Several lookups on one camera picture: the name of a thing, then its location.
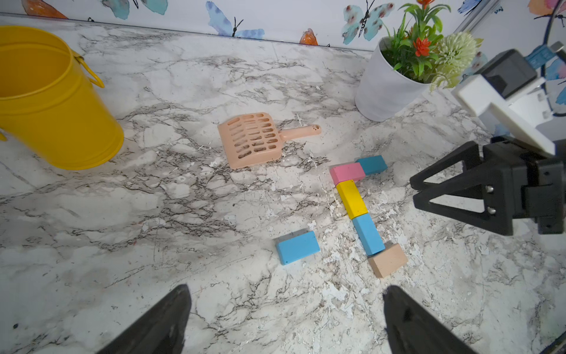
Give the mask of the pink building block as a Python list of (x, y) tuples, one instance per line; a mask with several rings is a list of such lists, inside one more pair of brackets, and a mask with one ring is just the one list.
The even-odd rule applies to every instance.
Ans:
[(330, 175), (335, 186), (344, 181), (360, 181), (366, 177), (366, 173), (359, 162), (339, 165), (330, 169)]

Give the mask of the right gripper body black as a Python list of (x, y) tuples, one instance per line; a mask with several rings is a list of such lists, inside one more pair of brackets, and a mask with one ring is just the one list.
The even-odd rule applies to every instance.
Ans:
[(554, 144), (553, 156), (513, 138), (483, 146), (486, 230), (509, 236), (514, 219), (530, 218), (541, 235), (565, 231), (565, 141)]

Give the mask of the light blue building block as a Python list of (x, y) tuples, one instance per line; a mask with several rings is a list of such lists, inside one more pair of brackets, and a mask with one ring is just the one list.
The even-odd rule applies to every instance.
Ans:
[(283, 266), (321, 251), (313, 231), (281, 240), (276, 248)]

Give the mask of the tan building block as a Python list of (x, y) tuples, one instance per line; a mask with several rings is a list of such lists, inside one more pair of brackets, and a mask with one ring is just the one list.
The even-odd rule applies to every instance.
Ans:
[(383, 279), (403, 267), (408, 262), (408, 258), (402, 247), (395, 243), (371, 256), (368, 262), (375, 276)]

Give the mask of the teal building block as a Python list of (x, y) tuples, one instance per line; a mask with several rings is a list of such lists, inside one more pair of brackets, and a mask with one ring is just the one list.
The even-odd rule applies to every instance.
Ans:
[(358, 159), (359, 163), (364, 171), (364, 173), (369, 176), (373, 174), (379, 174), (388, 169), (385, 160), (382, 156), (370, 156), (362, 159)]

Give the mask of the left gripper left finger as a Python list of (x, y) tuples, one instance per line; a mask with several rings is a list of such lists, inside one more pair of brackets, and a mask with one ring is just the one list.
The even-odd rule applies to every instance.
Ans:
[(181, 353), (191, 307), (188, 286), (176, 286), (100, 352)]

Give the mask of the yellow building block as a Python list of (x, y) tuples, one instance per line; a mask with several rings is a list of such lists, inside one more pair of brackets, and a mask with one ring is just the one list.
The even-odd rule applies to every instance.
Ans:
[(336, 185), (338, 194), (351, 220), (368, 213), (365, 203), (354, 181), (342, 181)]

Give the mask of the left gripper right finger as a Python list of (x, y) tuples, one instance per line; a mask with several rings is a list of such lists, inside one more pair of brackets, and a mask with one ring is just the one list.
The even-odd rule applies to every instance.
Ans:
[(386, 333), (392, 353), (475, 354), (401, 287), (387, 287), (383, 300)]

